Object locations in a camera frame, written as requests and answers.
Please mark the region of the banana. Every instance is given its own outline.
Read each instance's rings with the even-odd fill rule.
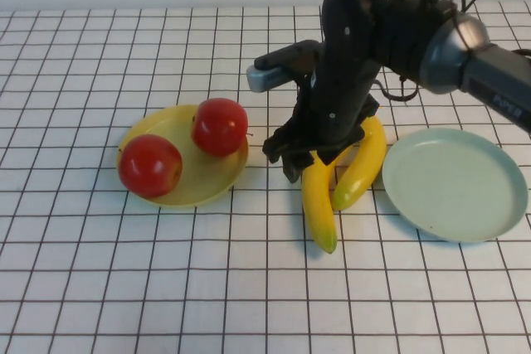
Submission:
[[[342,211],[351,207],[373,184],[387,152],[383,126],[376,116],[362,122],[365,137],[355,159],[338,181],[332,195],[332,208]]]
[[[352,147],[346,148],[328,166],[313,151],[314,164],[302,173],[302,204],[306,225],[312,239],[326,253],[333,253],[338,244],[334,211],[330,202],[329,179],[334,168]]]

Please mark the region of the white table surface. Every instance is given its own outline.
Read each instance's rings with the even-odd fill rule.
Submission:
[[[525,2],[479,2],[494,42],[531,47]],[[406,224],[382,184],[337,214],[319,251],[300,185],[261,144],[295,87],[251,93],[253,57],[321,40],[318,7],[0,15],[0,352],[529,353],[529,217],[455,245]],[[388,87],[398,77],[380,76]],[[531,178],[531,140],[468,95],[378,90],[394,143],[449,126],[500,145]],[[160,211],[121,186],[116,146],[146,114],[210,97],[246,107],[246,172],[221,200]]]

